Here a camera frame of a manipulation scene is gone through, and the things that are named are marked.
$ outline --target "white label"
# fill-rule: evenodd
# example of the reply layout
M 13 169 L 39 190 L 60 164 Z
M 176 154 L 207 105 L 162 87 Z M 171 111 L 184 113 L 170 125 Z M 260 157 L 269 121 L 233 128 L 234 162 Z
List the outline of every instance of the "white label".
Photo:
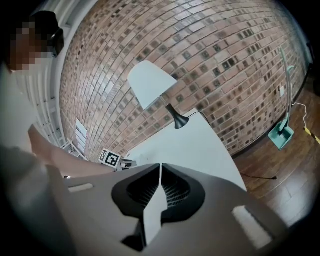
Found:
M 280 97 L 282 97 L 283 95 L 285 95 L 285 87 L 284 86 L 280 87 Z
M 99 157 L 99 162 L 103 163 L 106 166 L 110 166 L 112 168 L 116 168 L 121 156 L 114 152 L 111 152 L 107 149 L 103 149 L 101 155 Z

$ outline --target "lamp base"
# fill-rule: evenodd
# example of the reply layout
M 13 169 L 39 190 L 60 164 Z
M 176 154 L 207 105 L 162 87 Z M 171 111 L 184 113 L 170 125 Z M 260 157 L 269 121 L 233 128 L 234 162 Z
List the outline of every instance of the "lamp base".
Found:
M 189 122 L 189 117 L 179 114 L 171 104 L 168 104 L 165 108 L 170 112 L 170 114 L 173 117 L 175 129 L 180 129 Z

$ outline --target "white table lamp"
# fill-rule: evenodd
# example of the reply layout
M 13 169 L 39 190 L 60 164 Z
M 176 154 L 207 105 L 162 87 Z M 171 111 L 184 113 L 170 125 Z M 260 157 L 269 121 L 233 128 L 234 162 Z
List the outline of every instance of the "white table lamp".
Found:
M 144 60 L 131 70 L 128 82 L 141 107 L 145 110 L 164 92 L 174 86 L 177 80 L 155 64 Z M 180 129 L 188 123 L 189 118 L 180 115 L 171 104 L 165 108 L 172 115 L 176 129 Z

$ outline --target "person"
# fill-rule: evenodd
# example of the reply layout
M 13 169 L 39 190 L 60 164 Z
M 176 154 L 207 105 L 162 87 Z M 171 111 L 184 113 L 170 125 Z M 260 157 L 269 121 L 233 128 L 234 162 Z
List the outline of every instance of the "person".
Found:
M 63 47 L 63 30 L 54 12 L 39 11 L 9 29 L 0 70 L 0 145 L 33 153 L 63 176 L 111 173 L 112 168 L 81 160 L 43 138 L 34 125 L 36 111 L 17 83 L 21 74 L 41 71 L 48 57 L 56 58 Z

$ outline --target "teal dustpan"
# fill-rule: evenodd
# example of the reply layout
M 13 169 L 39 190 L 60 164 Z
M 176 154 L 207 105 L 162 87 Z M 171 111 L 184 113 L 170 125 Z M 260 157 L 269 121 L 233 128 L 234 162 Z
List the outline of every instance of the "teal dustpan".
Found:
M 279 122 L 272 131 L 269 132 L 268 137 L 276 145 L 279 150 L 282 150 L 285 145 L 291 140 L 294 135 L 294 130 L 288 126 L 288 113 L 283 121 Z

